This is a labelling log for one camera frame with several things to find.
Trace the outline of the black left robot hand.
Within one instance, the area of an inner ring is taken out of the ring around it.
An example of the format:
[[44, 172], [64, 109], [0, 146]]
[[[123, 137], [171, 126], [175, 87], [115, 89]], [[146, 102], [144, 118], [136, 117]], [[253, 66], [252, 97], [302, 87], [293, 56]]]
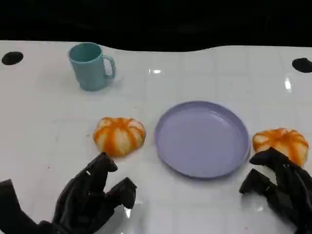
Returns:
[[0, 183], [0, 230], [5, 234], [93, 234], [123, 205], [132, 209], [137, 186], [128, 178], [105, 192], [107, 176], [118, 170], [99, 154], [62, 190], [52, 221], [35, 223], [20, 207], [11, 179]]

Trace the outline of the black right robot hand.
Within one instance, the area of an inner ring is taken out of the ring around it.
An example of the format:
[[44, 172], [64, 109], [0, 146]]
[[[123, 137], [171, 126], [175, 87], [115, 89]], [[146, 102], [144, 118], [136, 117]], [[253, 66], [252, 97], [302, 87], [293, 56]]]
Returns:
[[309, 173], [272, 147], [254, 154], [250, 163], [266, 166], [274, 171], [276, 184], [256, 169], [251, 169], [239, 192], [264, 196], [274, 212], [297, 227], [296, 234], [310, 234], [312, 232], [312, 177]]

